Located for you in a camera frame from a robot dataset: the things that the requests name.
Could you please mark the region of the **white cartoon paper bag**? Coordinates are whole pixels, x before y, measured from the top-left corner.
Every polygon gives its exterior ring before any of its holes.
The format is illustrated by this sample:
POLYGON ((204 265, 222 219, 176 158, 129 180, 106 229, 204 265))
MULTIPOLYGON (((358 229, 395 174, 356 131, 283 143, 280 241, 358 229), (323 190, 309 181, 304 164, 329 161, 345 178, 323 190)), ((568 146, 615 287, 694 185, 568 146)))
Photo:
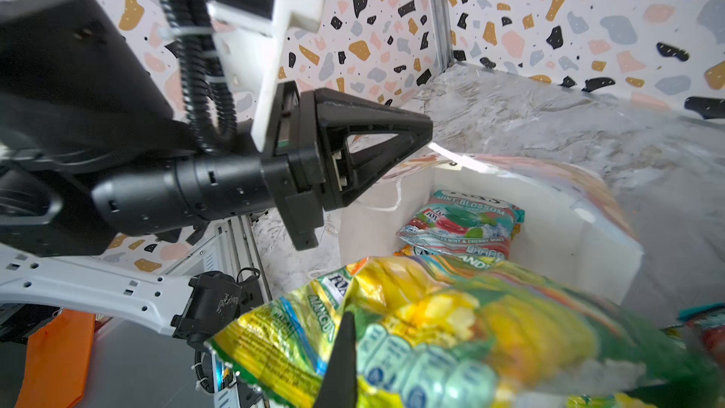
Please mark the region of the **white cartoon paper bag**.
POLYGON ((614 302, 644 255, 593 172, 441 147, 391 169, 345 208, 339 245, 345 264, 402 249, 479 269, 511 261, 614 302))

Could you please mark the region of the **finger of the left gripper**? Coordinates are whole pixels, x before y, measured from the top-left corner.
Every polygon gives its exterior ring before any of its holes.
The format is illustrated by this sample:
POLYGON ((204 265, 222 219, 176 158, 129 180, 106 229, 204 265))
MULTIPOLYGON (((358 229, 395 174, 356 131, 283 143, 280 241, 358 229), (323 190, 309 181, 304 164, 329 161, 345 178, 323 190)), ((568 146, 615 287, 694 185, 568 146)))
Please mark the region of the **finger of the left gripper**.
POLYGON ((349 206, 387 172, 432 141, 423 113, 360 99, 327 88, 313 92, 326 181, 326 210, 349 206))

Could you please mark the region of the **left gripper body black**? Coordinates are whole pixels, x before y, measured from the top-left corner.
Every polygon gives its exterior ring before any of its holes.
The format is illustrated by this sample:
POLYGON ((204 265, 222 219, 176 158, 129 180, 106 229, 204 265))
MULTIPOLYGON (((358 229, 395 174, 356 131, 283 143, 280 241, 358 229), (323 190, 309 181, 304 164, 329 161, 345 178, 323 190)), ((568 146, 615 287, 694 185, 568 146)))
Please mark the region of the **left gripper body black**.
POLYGON ((279 85, 265 134, 257 149, 245 122, 228 153, 144 158, 107 171, 91 192, 94 207, 116 232, 167 243, 179 241, 184 228, 275 208, 295 248, 313 249, 325 180, 315 93, 298 92, 294 82, 279 85))

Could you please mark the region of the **teal mint blossom candy bag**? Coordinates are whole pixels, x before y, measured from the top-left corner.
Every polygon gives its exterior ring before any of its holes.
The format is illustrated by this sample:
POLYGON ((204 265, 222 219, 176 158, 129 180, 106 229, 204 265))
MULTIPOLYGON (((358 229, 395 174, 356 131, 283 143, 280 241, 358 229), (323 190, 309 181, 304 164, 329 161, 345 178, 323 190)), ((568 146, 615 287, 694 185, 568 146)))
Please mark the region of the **teal mint blossom candy bag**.
POLYGON ((678 320, 696 332, 710 357, 724 371, 724 303, 685 309, 678 320))

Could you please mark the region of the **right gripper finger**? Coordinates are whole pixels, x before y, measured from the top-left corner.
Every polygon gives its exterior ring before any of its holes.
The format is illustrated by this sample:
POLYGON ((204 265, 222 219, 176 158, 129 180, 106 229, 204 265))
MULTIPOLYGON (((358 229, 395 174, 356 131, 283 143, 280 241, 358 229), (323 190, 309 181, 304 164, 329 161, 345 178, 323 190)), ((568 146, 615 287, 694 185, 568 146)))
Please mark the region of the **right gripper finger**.
POLYGON ((355 317, 345 312, 314 408, 355 408, 358 400, 355 317))

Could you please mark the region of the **yellow mango candy bag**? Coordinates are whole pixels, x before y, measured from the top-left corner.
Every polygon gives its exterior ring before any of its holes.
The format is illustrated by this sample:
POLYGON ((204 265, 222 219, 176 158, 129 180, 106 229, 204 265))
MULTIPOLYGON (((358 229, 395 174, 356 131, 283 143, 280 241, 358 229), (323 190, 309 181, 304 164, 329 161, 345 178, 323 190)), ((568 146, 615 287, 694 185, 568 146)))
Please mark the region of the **yellow mango candy bag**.
POLYGON ((241 315, 210 346, 290 407, 315 404, 345 312, 356 407, 714 407, 719 369, 606 298, 504 262, 368 257, 241 315))

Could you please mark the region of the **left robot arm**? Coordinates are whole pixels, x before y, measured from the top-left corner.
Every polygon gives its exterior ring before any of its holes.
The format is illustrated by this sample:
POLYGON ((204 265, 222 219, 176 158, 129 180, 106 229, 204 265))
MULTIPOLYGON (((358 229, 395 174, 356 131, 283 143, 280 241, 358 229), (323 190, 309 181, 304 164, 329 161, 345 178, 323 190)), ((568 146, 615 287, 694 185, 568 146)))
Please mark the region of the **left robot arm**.
POLYGON ((205 0, 159 0, 175 31, 185 121, 96 0, 1 5, 1 241, 38 257, 94 256, 118 234, 276 208, 299 250, 432 139, 432 120, 292 81, 264 141, 239 123, 205 0))

